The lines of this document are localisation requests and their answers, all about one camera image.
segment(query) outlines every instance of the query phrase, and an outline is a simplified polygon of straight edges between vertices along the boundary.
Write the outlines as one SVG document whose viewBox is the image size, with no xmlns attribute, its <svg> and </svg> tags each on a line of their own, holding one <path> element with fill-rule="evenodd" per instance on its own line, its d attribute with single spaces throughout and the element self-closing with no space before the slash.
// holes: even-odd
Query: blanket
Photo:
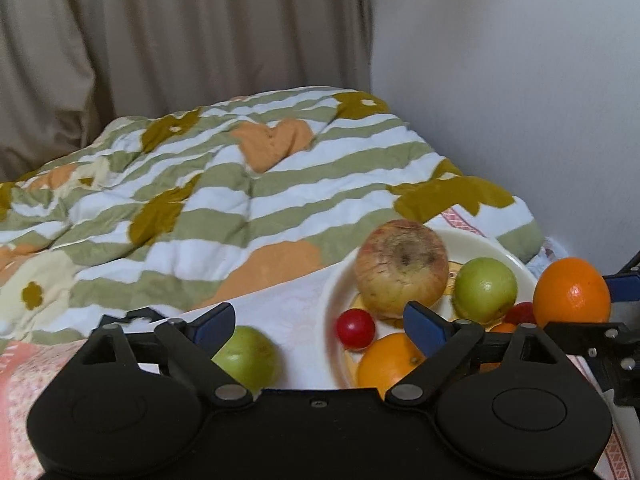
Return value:
<svg viewBox="0 0 640 480">
<path fill-rule="evenodd" d="M 405 210 L 533 257 L 543 238 L 526 204 L 446 182 L 465 178 L 364 92 L 273 91 L 116 120 L 0 185 L 0 336 L 69 342 L 103 314 L 174 316 L 261 290 L 341 261 Z"/>
</svg>

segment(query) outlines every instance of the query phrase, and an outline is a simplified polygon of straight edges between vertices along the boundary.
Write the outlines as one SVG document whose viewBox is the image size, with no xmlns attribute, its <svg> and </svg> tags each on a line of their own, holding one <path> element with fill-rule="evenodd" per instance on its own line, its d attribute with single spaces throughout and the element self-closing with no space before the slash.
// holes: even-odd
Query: screw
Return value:
<svg viewBox="0 0 640 480">
<path fill-rule="evenodd" d="M 216 388 L 215 394 L 221 400 L 240 400 L 246 395 L 246 388 L 240 384 L 223 384 Z"/>
<path fill-rule="evenodd" d="M 625 357 L 620 361 L 620 366 L 623 370 L 631 371 L 636 367 L 636 360 L 632 357 Z"/>
<path fill-rule="evenodd" d="M 423 391 L 420 386 L 415 384 L 398 384 L 391 389 L 391 394 L 400 400 L 416 400 L 422 397 Z"/>
</svg>

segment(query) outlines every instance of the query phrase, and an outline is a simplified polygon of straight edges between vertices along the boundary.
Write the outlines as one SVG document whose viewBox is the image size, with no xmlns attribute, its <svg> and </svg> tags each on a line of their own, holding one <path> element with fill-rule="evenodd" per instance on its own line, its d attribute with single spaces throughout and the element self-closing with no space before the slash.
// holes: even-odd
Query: curtain fold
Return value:
<svg viewBox="0 0 640 480">
<path fill-rule="evenodd" d="M 0 76 L 0 148 L 13 155 L 0 155 L 0 178 L 85 146 L 118 116 L 369 88 L 366 0 L 1 1 L 0 62 L 12 69 Z"/>
</svg>

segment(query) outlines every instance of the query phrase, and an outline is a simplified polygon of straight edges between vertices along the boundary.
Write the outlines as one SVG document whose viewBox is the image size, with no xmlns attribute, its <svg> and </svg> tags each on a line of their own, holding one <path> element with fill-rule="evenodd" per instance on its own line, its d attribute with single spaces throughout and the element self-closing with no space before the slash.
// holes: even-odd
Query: beige curtain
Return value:
<svg viewBox="0 0 640 480">
<path fill-rule="evenodd" d="M 0 179 L 87 145 L 122 115 L 369 87 L 366 0 L 0 1 L 0 62 L 12 68 L 0 75 Z"/>
</svg>

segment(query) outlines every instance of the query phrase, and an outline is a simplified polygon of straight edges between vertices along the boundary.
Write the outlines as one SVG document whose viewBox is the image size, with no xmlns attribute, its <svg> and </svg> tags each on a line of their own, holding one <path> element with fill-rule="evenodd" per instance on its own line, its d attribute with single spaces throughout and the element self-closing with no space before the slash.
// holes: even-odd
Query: bowl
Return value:
<svg viewBox="0 0 640 480">
<path fill-rule="evenodd" d="M 450 300 L 458 270 L 469 260 L 481 256 L 495 258 L 513 271 L 518 282 L 516 303 L 532 300 L 536 278 L 516 256 L 498 242 L 460 229 L 434 228 L 433 230 L 442 238 L 449 257 L 447 288 L 444 295 L 431 307 L 444 319 L 453 321 L 459 317 Z M 358 295 L 354 273 L 357 253 L 358 249 L 353 250 L 335 267 L 335 272 L 324 286 L 319 300 L 316 340 L 321 342 L 322 349 L 319 352 L 321 362 L 318 364 L 324 367 L 324 375 L 333 380 L 333 383 L 328 385 L 329 388 L 353 388 L 355 370 L 362 355 L 361 352 L 345 350 L 338 341 L 334 330 L 335 320 L 343 311 L 351 307 Z M 376 320 L 376 338 L 384 337 L 393 332 L 402 332 L 401 321 Z"/>
</svg>

